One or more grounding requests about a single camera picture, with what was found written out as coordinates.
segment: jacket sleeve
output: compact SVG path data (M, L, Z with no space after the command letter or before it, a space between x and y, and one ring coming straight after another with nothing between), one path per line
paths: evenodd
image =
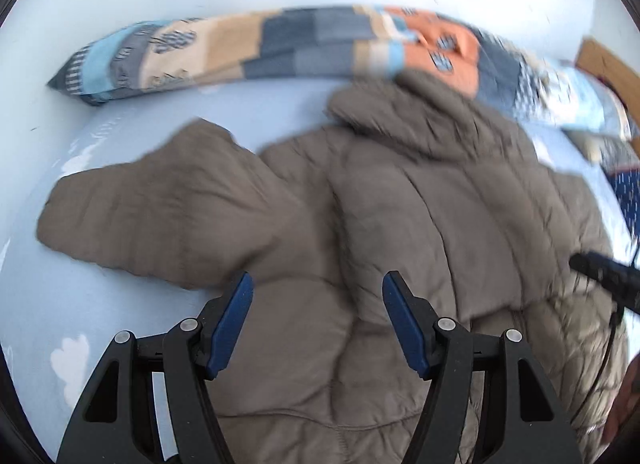
M197 120L138 161L62 178L37 236L79 260L200 288L273 248L299 208L260 158Z

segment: blue gripper pad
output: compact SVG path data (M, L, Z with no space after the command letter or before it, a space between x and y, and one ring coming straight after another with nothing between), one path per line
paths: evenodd
M211 357L206 366L207 379L212 380L228 365L253 298L254 281L246 272L211 336Z
M386 311L394 326L409 368L424 378L429 370L429 363L424 354L422 331L396 282L388 273L382 280L382 300L385 302Z

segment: blue patterned fabric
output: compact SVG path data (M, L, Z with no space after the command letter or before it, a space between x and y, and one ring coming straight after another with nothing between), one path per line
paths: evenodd
M638 238L638 201L640 200L640 170L625 170L607 174L609 183L620 204L631 238Z

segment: puffer jacket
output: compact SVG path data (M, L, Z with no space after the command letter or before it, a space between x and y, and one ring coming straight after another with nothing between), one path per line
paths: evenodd
M382 303L389 270L472 332L520 330L574 412L612 311L568 267L575 251L610 253L584 181L539 164L516 123L425 73L356 82L328 111L335 126L260 156L198 120L139 161L65 177L38 238L185 288L252 274L236 350L209 385L238 464L402 460L429 383L406 364ZM621 330L574 423L586 460L625 357ZM476 374L461 463L478 430Z

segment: orange patch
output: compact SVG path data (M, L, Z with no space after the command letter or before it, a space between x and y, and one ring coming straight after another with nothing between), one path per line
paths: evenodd
M444 54L457 53L469 63L477 64L480 55L478 38L464 25L454 24L447 20L441 20L437 14L431 11L415 10L412 14L405 14L399 7L385 7L385 11L395 16L400 16L406 26L419 32L426 44L437 50L438 40L453 37L456 41L455 50L441 50Z
M404 66L430 72L470 98L475 98L478 94L478 67L455 52L426 47L422 43L409 43L404 46Z

